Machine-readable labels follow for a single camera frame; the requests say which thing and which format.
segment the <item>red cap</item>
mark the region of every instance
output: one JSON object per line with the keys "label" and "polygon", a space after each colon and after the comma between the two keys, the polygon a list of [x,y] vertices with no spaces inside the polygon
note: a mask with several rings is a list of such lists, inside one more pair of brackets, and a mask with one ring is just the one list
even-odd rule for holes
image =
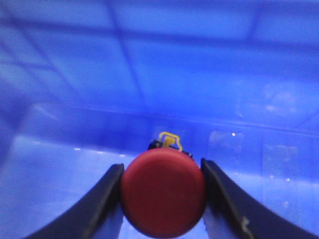
{"label": "red cap", "polygon": [[174,238],[192,229],[206,206],[205,180],[197,164],[171,148],[139,155],[121,179],[123,211],[140,232]]}

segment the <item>yellow plastic piece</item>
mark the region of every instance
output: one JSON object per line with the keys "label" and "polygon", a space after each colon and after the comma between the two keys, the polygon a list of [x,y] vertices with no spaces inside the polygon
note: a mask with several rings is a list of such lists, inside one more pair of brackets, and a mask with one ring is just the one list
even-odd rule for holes
{"label": "yellow plastic piece", "polygon": [[159,134],[159,141],[163,142],[163,147],[168,148],[170,145],[176,144],[178,146],[178,150],[180,152],[183,151],[183,147],[180,144],[180,138],[176,134],[172,134],[169,132],[162,132]]}

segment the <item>blue surface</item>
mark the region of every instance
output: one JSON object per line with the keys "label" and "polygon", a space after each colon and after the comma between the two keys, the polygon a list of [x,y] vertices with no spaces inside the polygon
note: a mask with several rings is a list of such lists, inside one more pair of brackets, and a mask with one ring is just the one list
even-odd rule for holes
{"label": "blue surface", "polygon": [[[164,130],[319,235],[318,16],[310,0],[0,0],[0,238]],[[232,237],[204,219],[184,237]]]}

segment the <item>black curved arm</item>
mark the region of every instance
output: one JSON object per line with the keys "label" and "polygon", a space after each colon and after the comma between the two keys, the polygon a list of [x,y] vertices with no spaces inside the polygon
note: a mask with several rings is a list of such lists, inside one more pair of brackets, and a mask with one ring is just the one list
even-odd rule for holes
{"label": "black curved arm", "polygon": [[[114,164],[73,207],[25,239],[88,239],[119,201],[122,164]],[[123,222],[119,217],[118,226]]]}
{"label": "black curved arm", "polygon": [[319,239],[257,202],[213,161],[202,159],[212,213],[223,213],[238,236],[247,239]]}

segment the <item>red disc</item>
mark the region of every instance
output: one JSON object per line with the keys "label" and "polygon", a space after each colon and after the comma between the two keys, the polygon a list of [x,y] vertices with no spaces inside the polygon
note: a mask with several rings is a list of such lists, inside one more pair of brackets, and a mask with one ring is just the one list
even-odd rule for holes
{"label": "red disc", "polygon": [[135,228],[154,238],[173,238],[193,228],[206,205],[197,164],[170,148],[139,155],[121,179],[123,211]]}

